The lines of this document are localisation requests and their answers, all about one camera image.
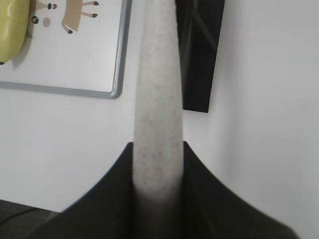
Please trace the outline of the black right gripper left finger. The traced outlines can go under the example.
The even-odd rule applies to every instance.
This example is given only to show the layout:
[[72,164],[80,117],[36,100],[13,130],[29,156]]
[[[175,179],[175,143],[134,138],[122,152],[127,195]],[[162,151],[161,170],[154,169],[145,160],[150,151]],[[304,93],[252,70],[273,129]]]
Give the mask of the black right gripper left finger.
[[134,238],[133,143],[77,202],[36,229],[31,239]]

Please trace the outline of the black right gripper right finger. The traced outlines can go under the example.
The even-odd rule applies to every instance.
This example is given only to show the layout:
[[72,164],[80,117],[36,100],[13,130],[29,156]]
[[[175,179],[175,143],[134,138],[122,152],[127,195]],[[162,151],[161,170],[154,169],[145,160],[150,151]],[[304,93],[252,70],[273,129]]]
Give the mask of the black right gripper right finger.
[[183,143],[183,239],[297,239],[293,229],[227,188]]

